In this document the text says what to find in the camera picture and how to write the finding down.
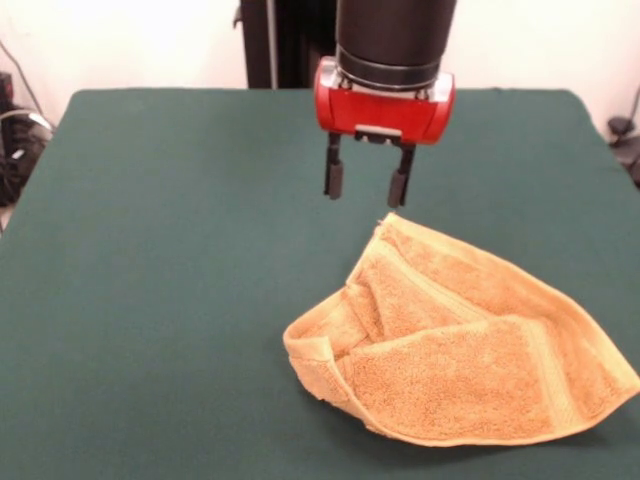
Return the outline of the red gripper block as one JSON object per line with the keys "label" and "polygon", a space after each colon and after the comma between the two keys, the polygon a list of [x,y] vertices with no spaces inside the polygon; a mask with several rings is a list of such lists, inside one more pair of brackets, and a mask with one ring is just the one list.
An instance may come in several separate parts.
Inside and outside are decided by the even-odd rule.
{"label": "red gripper block", "polygon": [[[439,141],[451,117],[455,81],[440,72],[434,83],[418,91],[384,92],[350,82],[332,57],[321,59],[314,81],[316,117],[330,132],[326,149],[324,195],[337,200],[342,194],[341,135],[372,135],[406,144],[430,145]],[[406,203],[415,145],[402,145],[398,168],[393,172],[387,204]]]}

